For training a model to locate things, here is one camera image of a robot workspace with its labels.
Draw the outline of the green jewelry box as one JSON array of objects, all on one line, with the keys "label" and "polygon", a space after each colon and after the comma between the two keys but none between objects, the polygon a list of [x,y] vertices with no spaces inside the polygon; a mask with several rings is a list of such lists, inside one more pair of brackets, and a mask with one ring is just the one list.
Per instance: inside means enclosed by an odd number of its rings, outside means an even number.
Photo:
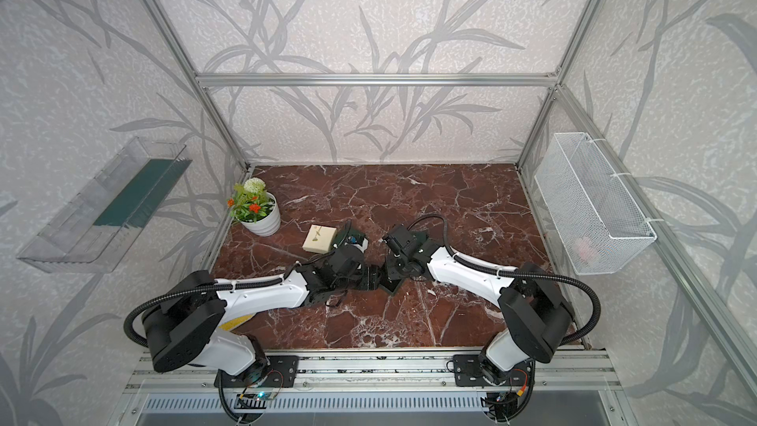
[{"label": "green jewelry box", "polygon": [[331,248],[335,250],[345,245],[355,246],[364,252],[368,248],[369,240],[360,230],[345,225],[336,232]]}]

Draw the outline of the green box base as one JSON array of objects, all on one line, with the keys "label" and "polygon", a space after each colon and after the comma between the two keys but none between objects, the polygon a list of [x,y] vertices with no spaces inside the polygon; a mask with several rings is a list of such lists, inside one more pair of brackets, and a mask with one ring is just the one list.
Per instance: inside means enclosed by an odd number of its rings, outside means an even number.
[{"label": "green box base", "polygon": [[386,291],[388,295],[394,296],[398,292],[398,290],[400,289],[403,283],[404,283],[404,279],[392,280],[392,279],[382,278],[382,280],[378,283],[378,287]]}]

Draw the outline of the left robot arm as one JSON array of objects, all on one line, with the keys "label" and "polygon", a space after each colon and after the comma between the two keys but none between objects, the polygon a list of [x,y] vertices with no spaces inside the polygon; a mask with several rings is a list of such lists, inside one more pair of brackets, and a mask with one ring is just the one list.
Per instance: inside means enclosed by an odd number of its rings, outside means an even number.
[{"label": "left robot arm", "polygon": [[309,307],[350,290],[373,291],[381,279],[380,266],[366,264],[364,249],[355,245],[267,277],[215,279],[199,270],[134,308],[123,330],[150,351],[158,373],[193,365],[240,376],[262,365],[264,353],[234,333],[238,325],[270,310]]}]

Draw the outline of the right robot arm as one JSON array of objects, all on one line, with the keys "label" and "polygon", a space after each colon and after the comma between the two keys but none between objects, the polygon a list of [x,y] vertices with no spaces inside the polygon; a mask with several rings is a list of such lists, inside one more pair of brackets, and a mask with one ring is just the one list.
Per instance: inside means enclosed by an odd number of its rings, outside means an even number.
[{"label": "right robot arm", "polygon": [[[558,348],[578,341],[599,324],[601,301],[587,283],[551,274],[534,263],[520,267],[498,265],[473,258],[432,239],[423,231],[394,226],[382,241],[388,247],[384,267],[392,289],[407,278],[425,277],[455,286],[497,306],[506,329],[497,333],[479,355],[489,374],[504,374],[533,360],[549,363]],[[559,286],[582,291],[591,302],[589,320],[573,333],[576,313]]]}]

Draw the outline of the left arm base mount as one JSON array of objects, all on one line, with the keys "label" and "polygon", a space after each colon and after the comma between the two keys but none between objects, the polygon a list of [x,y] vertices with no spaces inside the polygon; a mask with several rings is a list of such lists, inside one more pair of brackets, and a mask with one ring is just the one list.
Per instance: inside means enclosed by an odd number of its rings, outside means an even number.
[{"label": "left arm base mount", "polygon": [[238,376],[220,371],[214,386],[222,388],[293,388],[298,373],[300,357],[297,355],[273,355],[267,358],[264,367],[250,367]]}]

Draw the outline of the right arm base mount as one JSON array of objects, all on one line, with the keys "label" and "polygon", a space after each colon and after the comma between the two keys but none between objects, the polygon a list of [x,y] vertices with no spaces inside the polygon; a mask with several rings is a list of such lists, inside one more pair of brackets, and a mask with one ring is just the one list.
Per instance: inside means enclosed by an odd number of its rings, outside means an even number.
[{"label": "right arm base mount", "polygon": [[530,382],[530,375],[535,369],[535,362],[528,359],[520,362],[512,370],[504,374],[496,374],[493,380],[485,376],[484,369],[477,354],[457,354],[453,355],[451,361],[447,363],[447,368],[455,376],[455,385],[463,387],[498,387],[504,389],[520,389],[527,386]]}]

